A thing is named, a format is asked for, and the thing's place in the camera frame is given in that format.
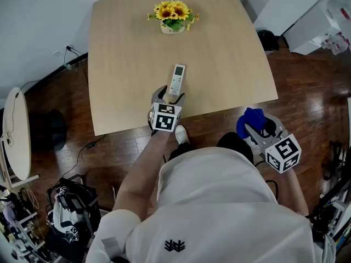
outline white cube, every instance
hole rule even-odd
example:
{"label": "white cube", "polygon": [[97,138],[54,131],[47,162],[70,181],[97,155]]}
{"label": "white cube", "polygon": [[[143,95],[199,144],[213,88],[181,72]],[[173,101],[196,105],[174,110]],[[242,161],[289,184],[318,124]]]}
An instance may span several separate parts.
{"label": "white cube", "polygon": [[171,104],[152,103],[151,125],[153,130],[174,131],[180,119],[182,108]]}
{"label": "white cube", "polygon": [[292,168],[300,161],[301,148],[293,134],[265,150],[265,161],[279,173]]}

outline remote control screen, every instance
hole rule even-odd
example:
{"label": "remote control screen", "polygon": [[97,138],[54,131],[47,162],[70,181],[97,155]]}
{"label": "remote control screen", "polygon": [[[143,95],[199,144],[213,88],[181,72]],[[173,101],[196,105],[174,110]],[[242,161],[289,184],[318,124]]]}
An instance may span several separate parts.
{"label": "remote control screen", "polygon": [[181,76],[182,75],[182,73],[183,73],[183,68],[182,67],[179,67],[179,66],[177,66],[177,68],[175,69],[175,75],[179,75],[179,76]]}

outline remote control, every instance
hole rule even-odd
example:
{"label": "remote control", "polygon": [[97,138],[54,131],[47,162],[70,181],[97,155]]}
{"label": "remote control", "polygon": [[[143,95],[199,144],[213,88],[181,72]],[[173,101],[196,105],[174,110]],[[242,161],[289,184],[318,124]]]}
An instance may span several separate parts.
{"label": "remote control", "polygon": [[170,95],[179,95],[180,87],[182,86],[182,80],[184,76],[185,66],[184,65],[175,65],[173,72],[171,88],[169,89]]}

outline black pants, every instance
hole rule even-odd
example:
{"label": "black pants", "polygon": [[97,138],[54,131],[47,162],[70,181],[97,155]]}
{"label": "black pants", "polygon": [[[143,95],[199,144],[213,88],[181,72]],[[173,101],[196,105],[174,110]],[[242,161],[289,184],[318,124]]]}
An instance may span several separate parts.
{"label": "black pants", "polygon": [[[223,137],[218,141],[217,147],[228,148],[239,152],[253,164],[253,154],[251,148],[236,133],[227,133],[223,135]],[[192,150],[194,150],[194,148],[187,142],[179,144],[178,148],[171,153],[169,161]]]}

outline blue object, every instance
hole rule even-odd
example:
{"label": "blue object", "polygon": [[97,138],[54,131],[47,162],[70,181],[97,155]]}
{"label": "blue object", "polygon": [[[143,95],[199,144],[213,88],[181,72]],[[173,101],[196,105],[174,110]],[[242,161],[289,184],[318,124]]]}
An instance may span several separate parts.
{"label": "blue object", "polygon": [[264,129],[266,122],[262,109],[247,108],[244,115],[242,115],[236,122],[236,132],[240,138],[245,139],[249,137],[249,134],[245,129],[245,124],[250,125],[257,131],[261,131]]}

